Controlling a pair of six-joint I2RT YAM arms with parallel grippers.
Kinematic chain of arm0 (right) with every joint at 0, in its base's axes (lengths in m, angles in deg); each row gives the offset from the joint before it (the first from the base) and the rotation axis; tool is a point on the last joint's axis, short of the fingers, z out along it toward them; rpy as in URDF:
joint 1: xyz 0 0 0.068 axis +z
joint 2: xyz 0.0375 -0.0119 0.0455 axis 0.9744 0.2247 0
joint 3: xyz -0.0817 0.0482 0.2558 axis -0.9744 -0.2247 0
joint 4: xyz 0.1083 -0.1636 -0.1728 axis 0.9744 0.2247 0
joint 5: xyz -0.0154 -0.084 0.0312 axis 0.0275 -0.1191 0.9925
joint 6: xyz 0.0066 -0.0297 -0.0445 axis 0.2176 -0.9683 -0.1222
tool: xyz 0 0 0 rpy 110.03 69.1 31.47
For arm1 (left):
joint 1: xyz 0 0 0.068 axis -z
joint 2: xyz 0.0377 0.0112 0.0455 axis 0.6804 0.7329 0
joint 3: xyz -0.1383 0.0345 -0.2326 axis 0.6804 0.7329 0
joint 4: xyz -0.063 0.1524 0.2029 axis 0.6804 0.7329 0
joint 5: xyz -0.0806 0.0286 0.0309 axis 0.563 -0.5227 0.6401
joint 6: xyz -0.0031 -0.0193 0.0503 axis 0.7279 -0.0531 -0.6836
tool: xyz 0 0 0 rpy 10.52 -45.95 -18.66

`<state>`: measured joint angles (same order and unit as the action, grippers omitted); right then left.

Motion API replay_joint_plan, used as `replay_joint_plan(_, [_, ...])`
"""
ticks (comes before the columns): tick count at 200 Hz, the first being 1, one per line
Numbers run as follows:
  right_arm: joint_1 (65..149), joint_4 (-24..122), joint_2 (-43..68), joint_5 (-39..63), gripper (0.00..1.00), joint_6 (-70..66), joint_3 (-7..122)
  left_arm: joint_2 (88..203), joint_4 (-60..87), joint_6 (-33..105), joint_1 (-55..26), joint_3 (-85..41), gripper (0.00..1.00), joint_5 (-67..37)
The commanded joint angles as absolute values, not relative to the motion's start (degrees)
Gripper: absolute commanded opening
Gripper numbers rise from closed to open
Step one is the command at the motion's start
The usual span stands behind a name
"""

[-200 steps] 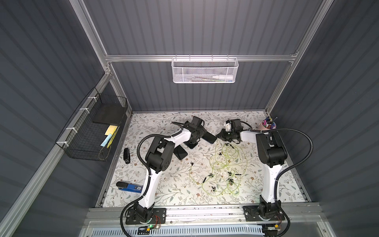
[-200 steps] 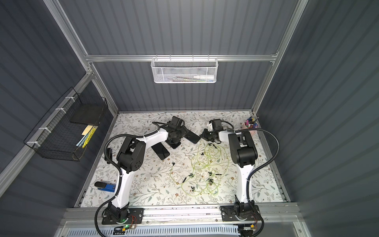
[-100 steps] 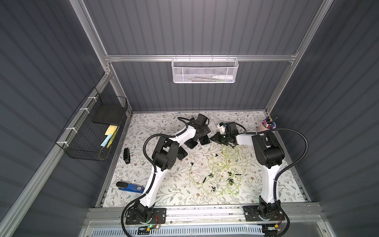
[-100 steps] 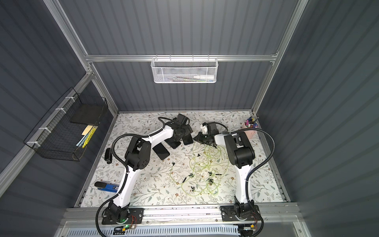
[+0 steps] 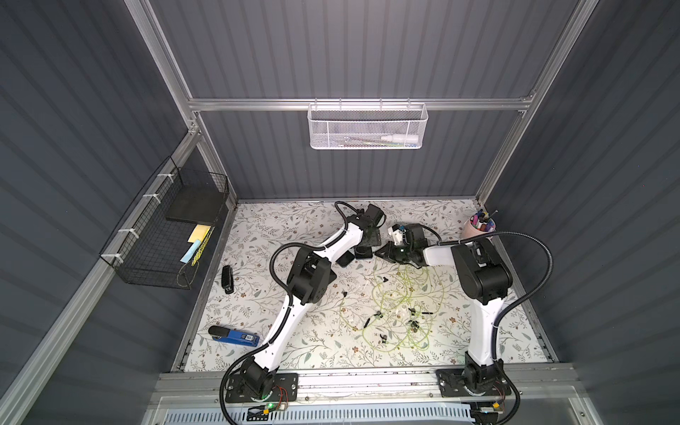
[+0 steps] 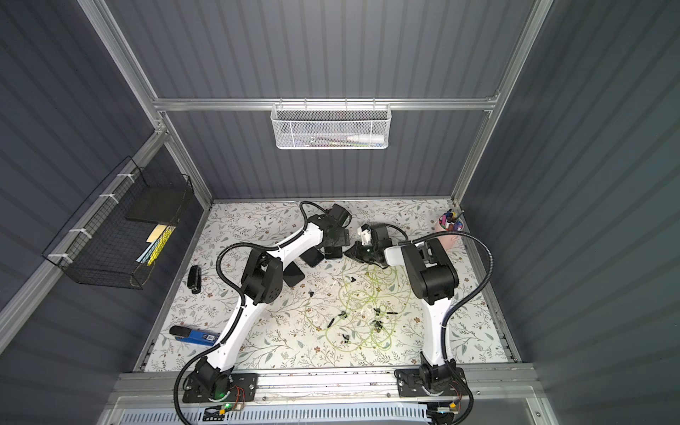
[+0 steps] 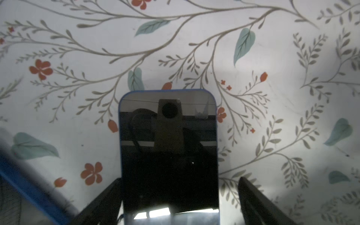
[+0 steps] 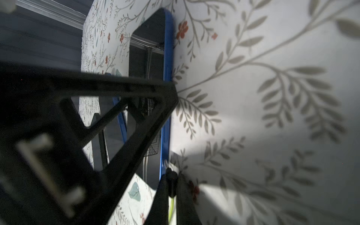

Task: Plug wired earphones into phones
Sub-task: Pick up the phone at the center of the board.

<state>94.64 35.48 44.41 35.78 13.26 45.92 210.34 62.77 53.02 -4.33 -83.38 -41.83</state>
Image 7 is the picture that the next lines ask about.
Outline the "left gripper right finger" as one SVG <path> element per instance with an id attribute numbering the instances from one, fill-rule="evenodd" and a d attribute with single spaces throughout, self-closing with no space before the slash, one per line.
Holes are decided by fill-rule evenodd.
<path id="1" fill-rule="evenodd" d="M 246 225 L 296 225 L 245 177 L 239 180 L 238 195 Z"/>

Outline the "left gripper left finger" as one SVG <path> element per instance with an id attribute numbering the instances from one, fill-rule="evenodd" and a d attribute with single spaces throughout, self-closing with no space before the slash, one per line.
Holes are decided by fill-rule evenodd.
<path id="1" fill-rule="evenodd" d="M 98 197 L 82 210 L 70 225 L 117 225 L 122 204 L 122 179 L 111 183 Z"/>

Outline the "blue-edged black smartphone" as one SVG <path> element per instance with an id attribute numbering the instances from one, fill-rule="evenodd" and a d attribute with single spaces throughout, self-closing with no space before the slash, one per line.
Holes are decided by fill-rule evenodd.
<path id="1" fill-rule="evenodd" d="M 119 104 L 123 223 L 218 225 L 214 97 L 204 90 L 132 91 Z"/>

